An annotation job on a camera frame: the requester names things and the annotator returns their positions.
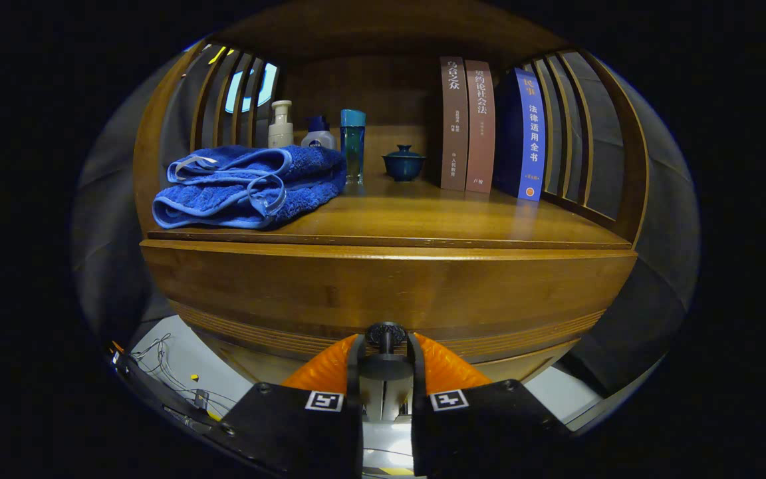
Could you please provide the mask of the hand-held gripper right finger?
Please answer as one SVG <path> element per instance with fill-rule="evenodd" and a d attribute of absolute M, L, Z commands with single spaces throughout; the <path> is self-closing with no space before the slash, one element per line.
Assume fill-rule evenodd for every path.
<path fill-rule="evenodd" d="M 489 382 L 440 343 L 417 333 L 407 341 L 417 476 L 513 476 L 572 438 L 521 381 Z"/>

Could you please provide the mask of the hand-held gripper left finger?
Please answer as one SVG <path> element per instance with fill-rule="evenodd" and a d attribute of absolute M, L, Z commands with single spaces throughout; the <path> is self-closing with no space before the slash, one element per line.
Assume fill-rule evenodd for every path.
<path fill-rule="evenodd" d="M 268 476 L 361 476 L 363 354 L 364 335 L 354 335 L 337 370 L 341 392 L 253 385 L 211 428 L 211 442 Z"/>

